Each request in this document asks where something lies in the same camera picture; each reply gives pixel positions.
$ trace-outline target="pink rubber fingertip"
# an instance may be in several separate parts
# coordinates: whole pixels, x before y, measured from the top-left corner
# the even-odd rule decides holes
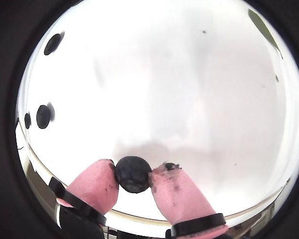
[[[112,160],[98,160],[74,179],[66,190],[104,215],[118,198],[119,186],[115,181],[114,169]],[[57,202],[72,207],[62,199],[57,199]]]
[[[181,168],[166,170],[163,164],[153,169],[149,176],[156,205],[172,225],[216,213],[196,184]],[[215,238],[227,230],[228,226],[223,225],[193,238]]]

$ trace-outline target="white surface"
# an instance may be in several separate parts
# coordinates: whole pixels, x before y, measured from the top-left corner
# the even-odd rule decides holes
[[[224,215],[272,195],[299,166],[299,73],[282,40],[283,60],[245,6],[85,0],[70,9],[38,45],[21,85],[20,121],[30,112],[25,132],[36,155],[67,185],[100,158],[179,163]],[[49,102],[55,119],[42,130],[36,111]],[[121,189],[114,209],[164,220],[149,190]],[[108,215],[120,229],[117,220]]]

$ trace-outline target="black band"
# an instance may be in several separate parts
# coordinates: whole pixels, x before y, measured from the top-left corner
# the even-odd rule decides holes
[[[166,239],[183,237],[194,233],[199,233],[221,225],[225,225],[226,220],[222,213],[197,218],[190,221],[177,223],[166,231]]]
[[[87,203],[83,202],[78,197],[74,196],[72,193],[66,191],[62,183],[55,177],[51,178],[49,188],[54,192],[57,198],[61,198],[71,204],[76,210],[80,212],[80,214],[105,226],[106,217],[104,217],[101,213],[89,206]]]

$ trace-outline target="blueberry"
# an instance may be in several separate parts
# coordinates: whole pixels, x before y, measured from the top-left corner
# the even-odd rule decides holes
[[[24,116],[24,124],[25,124],[25,128],[29,129],[30,125],[31,125],[31,117],[29,113],[26,113]]]
[[[47,56],[50,55],[53,51],[55,51],[58,48],[62,38],[62,34],[59,33],[52,36],[45,46],[44,54]]]
[[[47,128],[51,120],[51,111],[48,106],[40,106],[36,113],[36,123],[39,128]]]
[[[140,193],[149,188],[150,165],[137,156],[121,158],[115,167],[117,182],[129,193]]]

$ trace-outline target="green leaf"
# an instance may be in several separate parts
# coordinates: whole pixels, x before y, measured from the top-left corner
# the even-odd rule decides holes
[[[248,16],[250,17],[251,21],[253,21],[256,28],[261,32],[261,34],[280,52],[281,57],[283,57],[277,43],[275,42],[273,36],[269,32],[262,19],[250,9],[248,9]]]

